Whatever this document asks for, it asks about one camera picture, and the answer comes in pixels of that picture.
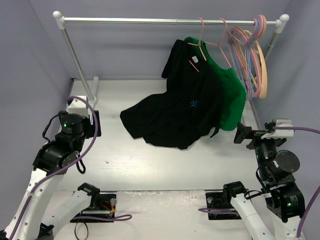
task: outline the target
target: table surface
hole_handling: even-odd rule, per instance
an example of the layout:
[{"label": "table surface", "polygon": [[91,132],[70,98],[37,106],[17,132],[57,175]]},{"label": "table surface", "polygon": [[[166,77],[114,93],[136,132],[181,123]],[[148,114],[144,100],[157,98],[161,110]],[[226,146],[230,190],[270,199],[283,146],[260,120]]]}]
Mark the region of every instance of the table surface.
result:
[{"label": "table surface", "polygon": [[[117,194],[116,216],[132,214],[125,222],[89,223],[88,240],[250,240],[242,220],[209,221],[205,190],[217,190],[223,184],[241,181],[248,189],[260,189],[255,178],[255,153],[246,144],[233,144],[235,131],[222,131],[202,137],[187,150],[155,147],[143,139],[132,139],[120,120],[120,112],[150,94],[166,90],[164,80],[100,81],[98,104],[102,136],[83,159],[86,173],[75,167],[68,170],[47,209],[67,200],[82,183]],[[84,95],[75,81],[72,95]],[[246,104],[242,122],[256,128],[250,105]],[[273,226],[263,198],[253,205],[268,228]],[[73,240],[75,224],[67,224],[57,240]],[[86,228],[78,226],[84,239]]]}]

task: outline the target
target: gray wall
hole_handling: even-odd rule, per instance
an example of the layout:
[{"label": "gray wall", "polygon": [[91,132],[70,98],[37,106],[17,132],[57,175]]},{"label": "gray wall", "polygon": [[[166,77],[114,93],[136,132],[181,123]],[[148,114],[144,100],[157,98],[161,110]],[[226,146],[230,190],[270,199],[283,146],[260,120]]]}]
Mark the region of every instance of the gray wall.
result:
[{"label": "gray wall", "polygon": [[[64,109],[71,80],[32,6],[0,0],[0,230],[24,195],[42,131]],[[57,123],[49,136],[57,132]]]},{"label": "gray wall", "polygon": [[[290,21],[267,61],[268,95],[257,100],[260,122],[288,118],[294,126],[320,129],[320,1],[291,0],[286,13]],[[309,132],[294,133],[283,149],[294,152],[301,168],[295,174],[297,184],[308,203],[320,185],[320,136]],[[314,203],[305,223],[307,239],[320,239],[320,198]]]},{"label": "gray wall", "polygon": [[[263,14],[278,19],[289,0],[30,0],[71,77],[78,73],[52,17],[191,18],[250,20]],[[159,78],[176,39],[198,37],[201,26],[68,24],[67,29],[87,77],[108,79]],[[262,45],[273,30],[269,28]],[[204,39],[216,43],[223,27],[207,26]],[[215,60],[227,67],[219,49]]]}]

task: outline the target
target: shirt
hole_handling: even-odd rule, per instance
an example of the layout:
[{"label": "shirt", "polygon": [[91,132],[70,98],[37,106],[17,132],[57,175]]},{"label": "shirt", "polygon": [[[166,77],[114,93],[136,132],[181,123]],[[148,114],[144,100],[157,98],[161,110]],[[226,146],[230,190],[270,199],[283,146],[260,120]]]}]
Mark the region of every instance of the shirt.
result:
[{"label": "shirt", "polygon": [[[188,43],[197,44],[198,39],[187,37],[184,39]],[[241,81],[237,77],[233,68],[223,69],[209,55],[207,46],[204,41],[200,43],[201,49],[208,64],[212,70],[218,75],[224,92],[224,107],[220,122],[220,128],[225,131],[232,131],[237,127],[238,122],[241,122],[242,113],[246,103],[246,90]],[[201,51],[198,46],[192,46],[192,49],[197,55],[203,59]]]},{"label": "shirt", "polygon": [[167,79],[166,92],[121,112],[130,135],[154,146],[187,149],[213,127],[217,134],[224,92],[215,72],[192,46],[177,40],[161,76]]}]

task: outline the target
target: clothes rack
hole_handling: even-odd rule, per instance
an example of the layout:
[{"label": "clothes rack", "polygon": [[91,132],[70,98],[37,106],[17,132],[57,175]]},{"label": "clothes rack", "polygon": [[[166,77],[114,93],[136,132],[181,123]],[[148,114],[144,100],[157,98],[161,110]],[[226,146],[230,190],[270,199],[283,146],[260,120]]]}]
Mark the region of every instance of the clothes rack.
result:
[{"label": "clothes rack", "polygon": [[[94,106],[97,102],[97,88],[99,83],[99,78],[95,76],[93,78],[93,84],[90,89],[87,79],[84,75],[82,67],[77,58],[75,49],[69,38],[66,24],[71,23],[82,23],[82,24],[163,24],[163,25],[201,25],[202,21],[199,19],[172,19],[172,18],[107,18],[107,17],[65,17],[59,11],[53,12],[53,17],[56,20],[56,23],[59,29],[62,32],[66,45],[71,53],[72,59],[76,66],[76,69],[79,73],[80,79],[83,83],[84,89],[88,96],[89,102]],[[275,21],[267,21],[267,26],[274,27],[274,33],[272,38],[264,52],[264,59],[267,59],[278,39],[279,34],[282,33],[284,27],[286,26],[287,21],[289,20],[289,15],[283,14],[279,19]],[[237,26],[254,26],[255,22],[253,20],[241,21],[241,20],[227,20],[228,25],[237,25]],[[204,20],[206,25],[224,25],[222,20]]]}]

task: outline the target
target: purple cable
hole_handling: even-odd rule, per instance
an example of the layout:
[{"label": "purple cable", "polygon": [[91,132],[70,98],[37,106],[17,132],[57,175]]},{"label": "purple cable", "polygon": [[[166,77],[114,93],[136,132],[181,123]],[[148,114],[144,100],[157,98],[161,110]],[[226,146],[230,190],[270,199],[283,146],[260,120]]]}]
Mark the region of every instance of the purple cable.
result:
[{"label": "purple cable", "polygon": [[206,213],[206,214],[215,214],[215,215],[227,215],[233,214],[239,216],[239,213],[236,211],[230,211],[227,208],[199,208],[199,212]]},{"label": "purple cable", "polygon": [[[54,173],[52,173],[52,174],[44,177],[43,179],[41,179],[41,180],[31,189],[30,194],[33,194],[33,193],[36,191],[36,189],[37,189],[44,181],[48,180],[49,178],[52,178],[52,177],[55,176],[55,175],[58,175],[58,174],[64,172],[65,170],[67,170],[68,168],[72,167],[72,166],[75,165],[77,162],[79,162],[79,161],[89,152],[89,150],[92,148],[93,144],[94,144],[95,141],[96,141],[96,138],[97,138],[97,136],[98,136],[98,119],[97,119],[97,116],[96,116],[96,114],[95,114],[94,109],[90,106],[90,104],[89,104],[88,102],[86,102],[85,100],[83,100],[81,97],[78,97],[78,96],[70,96],[70,97],[68,97],[67,100],[68,100],[68,101],[71,101],[71,100],[73,100],[73,99],[77,99],[77,100],[80,100],[81,102],[83,102],[83,103],[90,109],[90,111],[92,112],[92,116],[93,116],[93,119],[94,119],[94,135],[93,135],[93,139],[92,139],[90,145],[87,147],[87,149],[83,152],[83,154],[82,154],[81,156],[79,156],[79,157],[78,157],[76,160],[74,160],[71,164],[69,164],[69,165],[67,165],[67,166],[59,169],[58,171],[55,171]],[[17,230],[18,230],[18,226],[19,226],[19,224],[20,224],[20,222],[21,222],[21,220],[22,220],[22,218],[23,218],[23,216],[24,216],[24,214],[25,214],[25,212],[26,212],[26,210],[27,210],[27,207],[28,207],[31,199],[32,199],[32,196],[29,196],[29,197],[26,199],[26,201],[25,201],[25,203],[24,203],[24,206],[23,206],[23,208],[22,208],[22,210],[21,210],[21,213],[20,213],[20,215],[19,215],[19,217],[18,217],[18,219],[17,219],[17,221],[16,221],[16,223],[15,223],[15,226],[14,226],[14,228],[13,228],[13,230],[12,230],[12,233],[11,233],[11,235],[10,235],[10,237],[9,237],[8,240],[12,240],[12,239],[14,238],[14,236],[15,236]]]},{"label": "purple cable", "polygon": [[[312,132],[312,133],[316,133],[316,134],[320,134],[320,130],[318,129],[313,129],[313,128],[309,128],[309,127],[302,127],[302,126],[274,126],[273,129],[279,129],[279,130],[301,130],[301,131],[307,131],[307,132]],[[296,237],[300,238],[301,236],[301,232],[302,232],[302,226],[305,223],[305,220],[307,218],[307,215],[311,209],[312,204],[314,204],[317,196],[320,193],[320,186],[318,187],[318,189],[315,191],[315,193],[313,194],[310,202],[308,203],[308,205],[305,208],[305,211],[303,213],[303,216],[299,222],[297,231],[296,231]]]},{"label": "purple cable", "polygon": [[113,218],[102,218],[102,217],[95,217],[95,216],[76,216],[72,220],[78,220],[78,219],[99,220],[99,221],[105,221],[105,222],[123,222],[123,221],[128,221],[132,219],[132,215],[126,214],[121,216],[115,216]]}]

